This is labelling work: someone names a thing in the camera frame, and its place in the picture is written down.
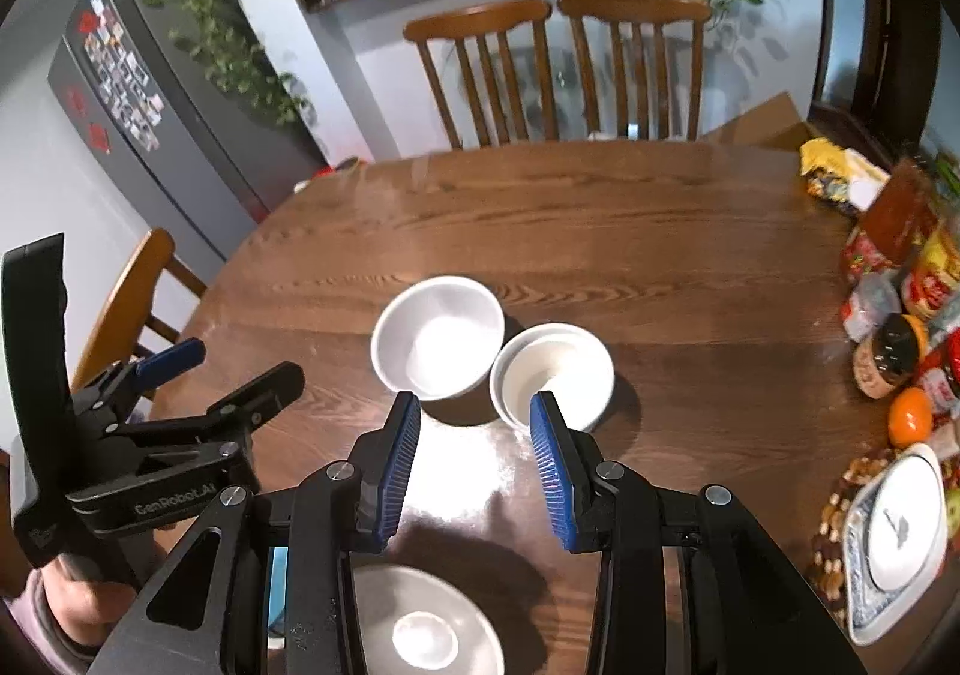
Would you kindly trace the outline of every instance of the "white ceramic bowl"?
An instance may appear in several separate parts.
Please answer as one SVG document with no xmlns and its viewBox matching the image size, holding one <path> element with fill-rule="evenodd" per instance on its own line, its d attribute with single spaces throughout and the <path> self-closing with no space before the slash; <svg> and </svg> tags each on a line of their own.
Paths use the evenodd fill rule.
<svg viewBox="0 0 960 675">
<path fill-rule="evenodd" d="M 487 617 L 450 583 L 401 565 L 353 573 L 370 675 L 503 675 Z"/>
<path fill-rule="evenodd" d="M 551 391 L 566 424 L 589 431 L 610 403 L 613 378 L 613 360 L 596 336 L 576 325 L 546 323 L 513 337 L 496 356 L 490 397 L 504 421 L 529 433 L 531 398 Z"/>
<path fill-rule="evenodd" d="M 421 401 L 457 397 L 487 376 L 503 344 L 496 296 L 467 277 L 433 277 L 391 301 L 373 328 L 370 356 L 391 391 Z"/>
</svg>

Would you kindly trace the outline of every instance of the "white plate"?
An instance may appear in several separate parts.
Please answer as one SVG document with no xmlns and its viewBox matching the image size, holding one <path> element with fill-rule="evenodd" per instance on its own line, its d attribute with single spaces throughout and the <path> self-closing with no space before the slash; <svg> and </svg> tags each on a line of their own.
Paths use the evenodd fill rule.
<svg viewBox="0 0 960 675">
<path fill-rule="evenodd" d="M 433 277 L 407 288 L 383 310 L 370 341 L 373 369 L 391 391 L 421 401 L 476 388 L 503 344 L 496 296 L 467 277 Z"/>
<path fill-rule="evenodd" d="M 906 586 L 933 549 L 943 514 L 933 467 L 909 456 L 890 467 L 877 492 L 867 528 L 870 576 L 880 590 Z"/>
<path fill-rule="evenodd" d="M 427 572 L 368 565 L 353 573 L 370 675 L 503 675 L 490 621 L 462 592 Z"/>
</svg>

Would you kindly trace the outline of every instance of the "sleeve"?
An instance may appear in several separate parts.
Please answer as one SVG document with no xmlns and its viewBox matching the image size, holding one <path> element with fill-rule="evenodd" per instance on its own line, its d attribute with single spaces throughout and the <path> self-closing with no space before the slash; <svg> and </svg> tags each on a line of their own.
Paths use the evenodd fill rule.
<svg viewBox="0 0 960 675">
<path fill-rule="evenodd" d="M 22 595 L 11 601 L 10 612 L 47 667 L 56 675 L 83 675 L 88 670 L 97 651 L 77 645 L 59 628 L 47 605 L 40 570 L 35 569 L 30 573 Z"/>
</svg>

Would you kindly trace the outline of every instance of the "refrigerator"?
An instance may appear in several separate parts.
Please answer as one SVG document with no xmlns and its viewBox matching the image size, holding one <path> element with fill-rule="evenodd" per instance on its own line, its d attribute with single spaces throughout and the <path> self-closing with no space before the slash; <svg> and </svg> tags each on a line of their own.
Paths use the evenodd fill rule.
<svg viewBox="0 0 960 675">
<path fill-rule="evenodd" d="M 78 0 L 48 82 L 114 184 L 210 282 L 326 161 L 301 120 L 277 125 L 206 79 L 168 35 L 195 28 L 175 2 Z"/>
</svg>

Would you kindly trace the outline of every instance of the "chair backrest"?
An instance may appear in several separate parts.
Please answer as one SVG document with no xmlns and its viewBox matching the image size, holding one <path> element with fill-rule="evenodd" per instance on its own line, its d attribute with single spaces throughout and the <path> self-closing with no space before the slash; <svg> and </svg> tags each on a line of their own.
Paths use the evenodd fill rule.
<svg viewBox="0 0 960 675">
<path fill-rule="evenodd" d="M 470 105 L 470 115 L 477 131 L 477 140 L 480 146 L 491 144 L 487 120 L 484 116 L 480 96 L 477 93 L 476 80 L 470 69 L 467 57 L 466 39 L 475 38 L 477 52 L 480 55 L 480 67 L 483 73 L 487 97 L 493 113 L 493 125 L 496 126 L 496 143 L 507 144 L 510 141 L 510 130 L 507 118 L 503 113 L 503 104 L 500 101 L 500 91 L 496 81 L 496 72 L 493 69 L 490 50 L 487 45 L 487 34 L 496 34 L 497 50 L 500 62 L 503 64 L 503 74 L 507 87 L 507 98 L 510 103 L 510 116 L 514 123 L 517 139 L 529 139 L 526 120 L 523 117 L 523 106 L 520 102 L 520 86 L 517 84 L 517 70 L 510 53 L 510 43 L 507 41 L 507 31 L 523 23 L 530 23 L 534 31 L 534 58 L 536 74 L 541 87 L 541 103 L 544 106 L 544 135 L 547 139 L 557 139 L 557 111 L 553 98 L 553 74 L 550 71 L 550 56 L 546 48 L 546 28 L 544 22 L 550 17 L 553 7 L 545 0 L 514 0 L 501 1 L 495 4 L 483 4 L 478 7 L 464 8 L 463 10 L 449 11 L 413 20 L 403 29 L 403 37 L 416 44 L 421 60 L 424 62 L 427 81 L 433 92 L 434 100 L 446 129 L 446 136 L 453 149 L 462 149 L 457 128 L 453 125 L 450 116 L 450 107 L 446 103 L 443 87 L 437 69 L 430 58 L 427 41 L 430 39 L 446 39 L 453 41 L 460 62 L 460 70 L 464 77 L 464 86 L 467 88 L 467 101 Z"/>
<path fill-rule="evenodd" d="M 616 133 L 626 136 L 629 125 L 627 110 L 627 72 L 624 65 L 623 40 L 620 24 L 631 26 L 634 48 L 634 79 L 637 83 L 637 126 L 640 138 L 650 137 L 650 103 L 647 98 L 647 60 L 644 56 L 642 24 L 654 26 L 654 53 L 656 58 L 656 135 L 665 139 L 670 134 L 670 88 L 666 69 L 666 40 L 664 25 L 690 21 L 693 26 L 693 50 L 690 77 L 690 113 L 686 138 L 697 138 L 700 124 L 700 91 L 704 74 L 704 24 L 712 11 L 703 0 L 558 0 L 557 7 L 570 19 L 573 46 L 580 66 L 580 81 L 584 87 L 584 109 L 587 130 L 600 130 L 600 112 L 597 106 L 593 61 L 590 59 L 584 17 L 593 17 L 610 27 L 613 50 L 613 83 L 616 86 Z"/>
<path fill-rule="evenodd" d="M 144 327 L 170 343 L 179 339 L 176 328 L 152 315 L 154 291 L 164 271 L 170 272 L 198 297 L 206 291 L 205 284 L 174 257 L 173 237 L 163 229 L 149 231 L 131 255 L 97 317 L 73 374 L 71 388 L 74 391 L 114 361 L 126 362 L 134 355 L 149 356 L 150 350 L 140 343 Z"/>
</svg>

